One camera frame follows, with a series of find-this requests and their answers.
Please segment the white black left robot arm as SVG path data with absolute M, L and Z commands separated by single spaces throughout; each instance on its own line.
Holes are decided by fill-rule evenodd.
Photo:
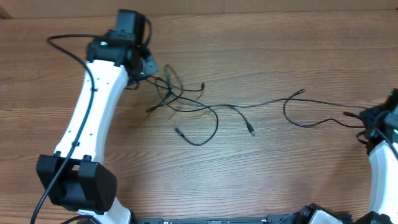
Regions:
M 150 20 L 128 9 L 118 12 L 115 28 L 90 35 L 81 92 L 65 134 L 52 155 L 41 155 L 36 171 L 43 198 L 77 212 L 88 223 L 135 223 L 117 199 L 116 176 L 104 166 L 105 143 L 124 90 L 135 90 L 158 71 L 148 45 Z

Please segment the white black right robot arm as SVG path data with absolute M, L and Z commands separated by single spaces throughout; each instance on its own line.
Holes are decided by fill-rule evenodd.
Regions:
M 397 89 L 387 100 L 357 115 L 371 165 L 367 223 L 397 223 Z

